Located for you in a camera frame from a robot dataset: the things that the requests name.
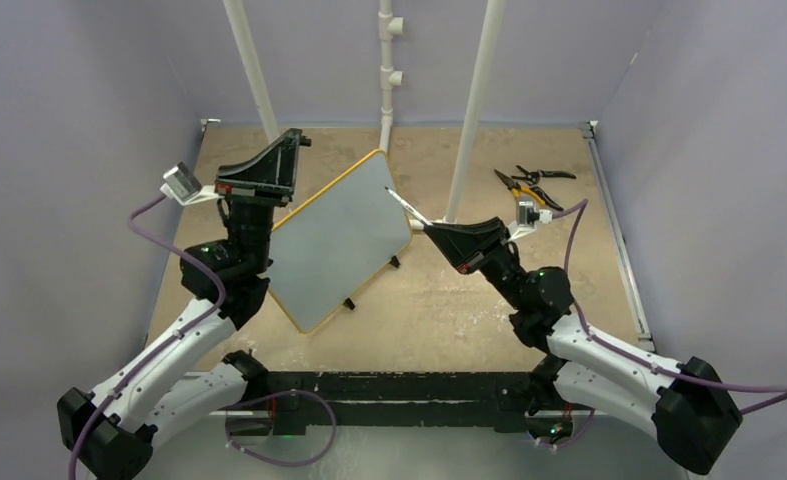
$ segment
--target yellow whiteboard frame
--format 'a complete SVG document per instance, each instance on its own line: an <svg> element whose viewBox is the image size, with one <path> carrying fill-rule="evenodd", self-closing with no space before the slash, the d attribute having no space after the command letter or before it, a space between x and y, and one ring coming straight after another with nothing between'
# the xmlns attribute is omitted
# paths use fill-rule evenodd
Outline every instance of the yellow whiteboard frame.
<svg viewBox="0 0 787 480"><path fill-rule="evenodd" d="M320 191L316 192L315 194L313 194L313 196L311 196L311 198L309 198L306 201L304 201L301 205L298 206L298 208L296 208L295 210L293 210L292 212L287 214L286 217L281 219L281 221L279 221L278 223L275 224L274 227L272 227L272 231L274 232L274 231L278 230L278 228L281 227L282 225L284 225L288 220L290 220L290 218L292 218L294 215L296 215L299 212L301 212L303 208L305 208L308 205L310 205L311 203L313 203L316 199L318 199L325 192L327 192L331 187L333 187L334 185L337 185L337 183L339 183L344 178L349 176L350 173L352 173L358 167L363 165L364 162L366 162L370 158L374 157L377 153L381 153L382 155L384 155L384 163L387 165L387 170L390 172L390 178L393 179L393 186L396 187L396 191L397 192L400 191L399 190L399 183L396 181L396 175L393 174L393 169L390 168L390 157L387 156L387 152L385 152L384 150L381 150L380 148L376 148L375 150L373 150L373 151L369 152L368 154L366 154L366 156L364 156L364 158L358 160L354 165L352 165L351 167L347 168L345 172L343 172L340 175L338 175L337 178L335 178L334 180L331 181L331 183L329 183L328 185L323 187L322 190L320 190ZM408 220L408 214L405 213L405 209L402 209L402 217L405 219L405 224L408 225L408 232L410 233L410 238L408 239L408 243L406 243L404 247L402 247L398 252L396 252L396 255L400 255L403 251L405 251L405 249L408 248L411 245L411 242L414 240L414 232L410 228L410 221ZM384 267L387 264L388 264L388 262L384 262L383 264L381 264L381 266L378 267L378 270L376 270L375 273L370 275L369 278L367 278L363 283L358 285L358 288L356 288L346 298L351 298L356 293L358 293L367 283L370 282L370 280L372 280L373 278L377 277L378 274L381 273L381 270L384 269ZM268 289L268 291L269 291L269 295L272 297L272 299L275 300L275 303L278 304L278 307L281 308L281 311L284 312L285 315L287 315L287 318L289 318L290 322L293 323L293 326L296 327L296 330L298 330L300 333L303 333L303 334L309 334L309 333L313 332L314 330L316 330L317 328L319 328L329 318L331 318L332 315L334 315L334 312L336 312L338 309L343 307L343 304L340 303L339 305L334 307L334 309L332 309L330 312L328 312L327 315L322 317L322 319L319 321L319 323L314 325L313 328L311 328L310 330L302 330L302 328L299 327L299 324L296 323L296 319L293 317L293 315L286 308L284 308L284 304L281 303L281 300L278 298L278 295L276 295L275 292L273 292L271 288Z"/></svg>

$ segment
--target lavender wall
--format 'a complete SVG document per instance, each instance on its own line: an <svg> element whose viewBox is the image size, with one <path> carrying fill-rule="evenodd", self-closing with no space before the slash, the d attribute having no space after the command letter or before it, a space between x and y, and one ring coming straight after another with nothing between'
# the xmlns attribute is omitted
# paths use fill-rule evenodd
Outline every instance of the lavender wall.
<svg viewBox="0 0 787 480"><path fill-rule="evenodd" d="M659 348L787 384L787 2L668 1L597 136ZM712 474L787 479L787 403Z"/></svg>
<svg viewBox="0 0 787 480"><path fill-rule="evenodd" d="M510 1L488 122L599 118L663 0ZM197 113L258 122L222 2L147 0L155 29ZM486 0L394 0L405 35L394 65L396 121L463 121ZM278 119L374 124L379 118L377 0L246 1Z"/></svg>
<svg viewBox="0 0 787 480"><path fill-rule="evenodd" d="M0 478L63 478L57 398L142 345L167 257L125 218L201 135L150 29L133 0L0 2Z"/></svg>

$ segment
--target whiteboard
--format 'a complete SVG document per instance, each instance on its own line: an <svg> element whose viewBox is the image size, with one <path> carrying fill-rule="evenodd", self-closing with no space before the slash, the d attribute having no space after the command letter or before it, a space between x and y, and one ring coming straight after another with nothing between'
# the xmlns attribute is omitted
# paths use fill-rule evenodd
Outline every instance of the whiteboard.
<svg viewBox="0 0 787 480"><path fill-rule="evenodd" d="M269 292L309 333L410 244L383 150L374 150L275 225Z"/></svg>

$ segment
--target white pipe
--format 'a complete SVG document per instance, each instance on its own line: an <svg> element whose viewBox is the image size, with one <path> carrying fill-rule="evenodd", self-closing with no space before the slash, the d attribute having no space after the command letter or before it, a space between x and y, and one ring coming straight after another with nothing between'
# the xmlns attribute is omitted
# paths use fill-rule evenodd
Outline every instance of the white pipe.
<svg viewBox="0 0 787 480"><path fill-rule="evenodd" d="M393 126L393 87L402 84L402 72L393 70L393 36L401 35L403 20L393 17L391 0L380 0L378 38L381 40L381 138L378 148L387 151Z"/></svg>
<svg viewBox="0 0 787 480"><path fill-rule="evenodd" d="M240 59L243 60L246 78L249 80L252 95L255 97L255 106L263 122L266 139L269 142L274 142L281 133L278 123L275 121L272 104L269 103L269 93L266 90L266 82L263 80L263 71L258 60L258 53L255 50L255 42L252 40L252 31L249 29L246 10L243 8L242 0L223 0L223 3L225 4L225 13L228 14L228 22L231 23L231 31L234 33L234 41L237 42L237 49L240 51Z"/></svg>
<svg viewBox="0 0 787 480"><path fill-rule="evenodd" d="M393 115L382 115L381 117L381 140L378 142L378 148L387 151L390 146L390 128L393 127Z"/></svg>
<svg viewBox="0 0 787 480"><path fill-rule="evenodd" d="M470 98L467 100L464 128L461 132L461 142L458 144L455 173L452 176L452 189L449 191L449 206L446 216L443 218L446 223L455 223L458 216L458 205L461 203L461 193L467 179L467 170L472 156L473 143L475 143L475 135L478 132L481 107L484 104L484 94L487 92L490 67L493 64L493 54L496 52L496 43L502 27L502 18L505 16L506 3L506 0L487 0L487 11L484 14L484 26L481 29L481 41L478 44L475 70L470 85Z"/></svg>

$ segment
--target beige floor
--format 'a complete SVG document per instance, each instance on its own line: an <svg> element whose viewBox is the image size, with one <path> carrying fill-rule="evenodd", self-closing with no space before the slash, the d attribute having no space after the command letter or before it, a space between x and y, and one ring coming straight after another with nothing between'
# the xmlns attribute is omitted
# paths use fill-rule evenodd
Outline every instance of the beige floor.
<svg viewBox="0 0 787 480"><path fill-rule="evenodd" d="M374 149L378 129L308 128L313 146L302 149L294 206ZM403 197L429 218L446 209L460 129L394 128L390 159ZM218 165L248 160L266 140L260 129L208 131L196 175L211 183ZM627 341L636 334L617 253L587 148L577 129L482 129L459 222L499 215L513 219L510 193L493 173L521 164L564 169L578 180L554 179L543 187L564 206L590 200L573 248L570 277L591 323ZM286 215L284 208L276 221ZM571 220L541 226L518 242L523 266L560 265ZM175 243L187 247L224 237L213 203L185 209ZM275 302L197 364L212 368L227 352L252 349L270 370L527 371L542 354L524 347L507 320L511 309L480 274L461 276L431 242L417 235L401 255L402 268L385 269L353 297L358 308L340 309L314 332L299 333ZM154 338L190 299L170 259L152 322Z"/></svg>

